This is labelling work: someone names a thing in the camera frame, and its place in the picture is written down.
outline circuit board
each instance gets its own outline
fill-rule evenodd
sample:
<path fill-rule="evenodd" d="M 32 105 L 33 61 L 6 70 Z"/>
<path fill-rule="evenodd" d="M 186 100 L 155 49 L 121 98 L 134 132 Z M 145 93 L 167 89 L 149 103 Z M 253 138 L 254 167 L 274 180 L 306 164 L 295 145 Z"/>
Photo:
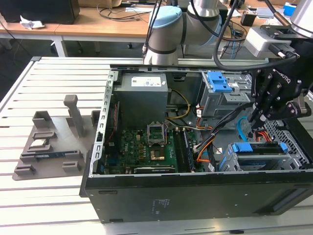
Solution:
<path fill-rule="evenodd" d="M 167 130 L 165 144 L 149 144 L 146 130 L 123 130 L 121 134 L 120 152 L 115 156 L 107 155 L 104 160 L 106 174 L 133 174 L 138 167 L 170 167 L 179 172 L 174 146 L 175 130 Z M 192 149 L 197 144 L 193 131 L 186 132 Z M 155 129 L 150 139 L 161 139 L 162 133 Z"/>

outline gray carpet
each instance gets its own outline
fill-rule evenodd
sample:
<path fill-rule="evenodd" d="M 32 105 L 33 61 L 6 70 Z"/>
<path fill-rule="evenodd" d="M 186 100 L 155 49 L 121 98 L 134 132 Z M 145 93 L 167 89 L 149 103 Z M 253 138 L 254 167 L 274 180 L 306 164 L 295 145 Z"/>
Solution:
<path fill-rule="evenodd" d="M 11 40 L 12 49 L 6 50 L 1 47 L 0 50 L 0 100 L 6 95 L 16 79 L 19 77 L 31 56 L 28 55 L 21 46 L 15 41 Z M 32 56 L 57 56 L 50 51 L 51 41 L 44 40 L 22 40 L 23 47 L 29 51 Z M 127 43 L 100 43 L 101 52 L 97 54 L 94 50 L 93 42 L 81 42 L 83 53 L 78 51 L 76 42 L 66 42 L 67 52 L 69 57 L 126 57 L 134 58 L 141 57 L 142 44 L 133 43 L 133 48 L 128 49 Z M 229 59 L 232 49 L 227 50 L 230 54 L 224 54 L 223 59 Z M 190 46 L 189 53 L 185 58 L 212 58 L 213 46 Z M 182 58 L 182 52 L 178 47 L 179 58 Z M 236 55 L 236 59 L 255 59 L 246 48 L 241 48 Z"/>

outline yellow cable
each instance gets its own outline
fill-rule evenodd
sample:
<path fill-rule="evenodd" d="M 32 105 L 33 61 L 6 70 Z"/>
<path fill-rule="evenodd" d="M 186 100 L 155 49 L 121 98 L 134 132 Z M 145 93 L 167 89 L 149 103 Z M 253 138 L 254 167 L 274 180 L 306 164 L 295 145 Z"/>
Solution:
<path fill-rule="evenodd" d="M 183 115 L 177 116 L 177 117 L 167 117 L 166 119 L 180 119 L 183 118 L 185 116 L 188 115 L 189 111 L 190 111 L 190 104 L 188 102 L 188 100 L 186 99 L 186 97 L 184 97 L 179 91 L 172 89 L 172 91 L 177 92 L 187 103 L 188 109 L 186 111 L 186 113 L 184 113 Z"/>

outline blue cable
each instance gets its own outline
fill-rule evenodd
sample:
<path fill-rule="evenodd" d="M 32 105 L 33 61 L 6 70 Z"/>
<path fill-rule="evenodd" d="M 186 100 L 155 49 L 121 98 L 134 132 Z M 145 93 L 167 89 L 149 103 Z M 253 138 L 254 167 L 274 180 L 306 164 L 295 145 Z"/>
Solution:
<path fill-rule="evenodd" d="M 243 133 L 243 131 L 242 131 L 242 129 L 241 129 L 241 125 L 240 125 L 240 123 L 241 123 L 241 121 L 243 120 L 243 119 L 248 119 L 246 116 L 244 116 L 244 117 L 241 117 L 238 121 L 237 121 L 237 131 L 238 131 L 238 134 L 240 135 L 240 137 L 243 139 L 243 141 L 244 142 L 248 142 L 248 140 L 246 139 L 246 137 L 245 137 L 245 135 L 244 135 L 244 133 Z"/>

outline blue tab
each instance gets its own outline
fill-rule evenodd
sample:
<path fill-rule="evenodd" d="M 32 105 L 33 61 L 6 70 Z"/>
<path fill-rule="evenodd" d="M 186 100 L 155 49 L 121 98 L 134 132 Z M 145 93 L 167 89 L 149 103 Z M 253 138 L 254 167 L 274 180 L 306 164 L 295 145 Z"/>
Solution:
<path fill-rule="evenodd" d="M 233 148 L 234 153 L 238 153 L 239 152 L 239 148 L 237 148 L 237 146 L 235 144 L 233 144 L 231 147 Z"/>
<path fill-rule="evenodd" d="M 227 84 L 227 79 L 221 72 L 208 72 L 207 80 L 212 85 L 214 92 L 232 92 L 233 89 Z"/>
<path fill-rule="evenodd" d="M 288 147 L 285 143 L 281 142 L 279 145 L 282 148 L 282 150 L 284 151 L 284 153 L 288 152 Z"/>
<path fill-rule="evenodd" d="M 234 152 L 236 152 L 235 149 L 234 149 L 234 146 L 236 147 L 237 152 L 240 152 L 240 153 L 242 153 L 242 152 L 253 152 L 253 149 L 252 149 L 252 147 L 251 147 L 251 144 L 248 143 L 248 142 L 234 143 L 234 144 L 232 145 L 232 147 L 233 147 Z"/>
<path fill-rule="evenodd" d="M 227 158 L 226 156 L 224 156 L 222 162 L 219 164 L 219 170 L 221 170 L 222 166 L 224 165 L 224 163 L 226 162 Z"/>

